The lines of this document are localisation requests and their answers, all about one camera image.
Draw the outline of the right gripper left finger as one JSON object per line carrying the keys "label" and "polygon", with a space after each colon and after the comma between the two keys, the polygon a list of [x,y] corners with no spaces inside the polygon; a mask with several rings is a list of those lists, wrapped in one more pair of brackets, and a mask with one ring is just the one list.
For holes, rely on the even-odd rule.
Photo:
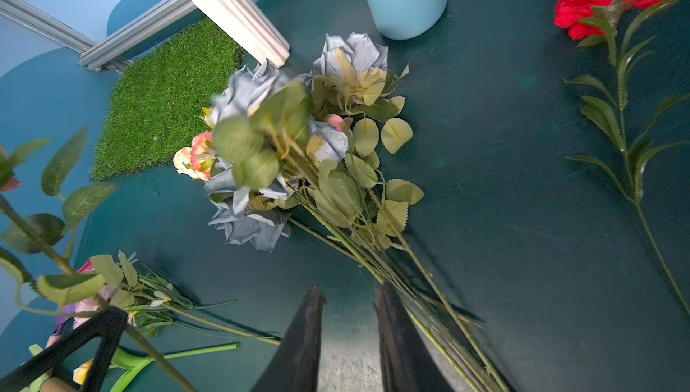
{"label": "right gripper left finger", "polygon": [[325,303],[318,285],[307,291],[276,354],[251,392],[314,392],[318,389]]}

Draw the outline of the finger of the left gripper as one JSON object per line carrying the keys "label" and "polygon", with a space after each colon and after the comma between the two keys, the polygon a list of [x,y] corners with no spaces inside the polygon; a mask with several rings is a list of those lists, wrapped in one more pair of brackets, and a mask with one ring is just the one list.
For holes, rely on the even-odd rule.
{"label": "finger of the left gripper", "polygon": [[100,343],[93,358],[92,368],[80,391],[100,391],[111,359],[119,348],[122,333],[128,326],[127,319],[127,313],[117,307],[106,307],[97,312],[82,327],[3,377],[1,390],[20,391],[33,379],[55,365],[58,359],[62,357],[66,359],[93,339],[98,338]]}

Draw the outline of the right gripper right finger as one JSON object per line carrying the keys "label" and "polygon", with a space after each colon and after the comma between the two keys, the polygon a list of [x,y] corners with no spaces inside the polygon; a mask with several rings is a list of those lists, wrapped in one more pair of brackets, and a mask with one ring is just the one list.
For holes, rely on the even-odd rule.
{"label": "right gripper right finger", "polygon": [[450,391],[390,282],[377,286],[376,311],[383,390]]}

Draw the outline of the red carnation flower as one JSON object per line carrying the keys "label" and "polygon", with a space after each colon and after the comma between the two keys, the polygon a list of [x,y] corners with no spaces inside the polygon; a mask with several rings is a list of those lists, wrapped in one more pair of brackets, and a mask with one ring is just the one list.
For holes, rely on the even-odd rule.
{"label": "red carnation flower", "polygon": [[625,111],[631,102],[630,77],[636,65],[650,56],[652,38],[638,43],[633,39],[650,19],[678,4],[681,0],[558,0],[555,4],[555,25],[576,41],[580,48],[605,47],[611,66],[615,89],[610,90],[600,79],[582,74],[568,79],[572,86],[588,86],[597,95],[580,97],[580,114],[597,127],[610,141],[621,158],[622,170],[615,171],[602,159],[585,154],[570,156],[576,163],[593,165],[607,176],[622,197],[634,208],[643,231],[652,246],[662,273],[683,312],[689,303],[671,271],[668,262],[644,215],[644,174],[648,163],[659,153],[672,149],[671,144],[656,146],[650,132],[659,117],[689,100],[687,93],[673,95],[662,101],[650,114],[640,133],[629,140],[625,127]]}

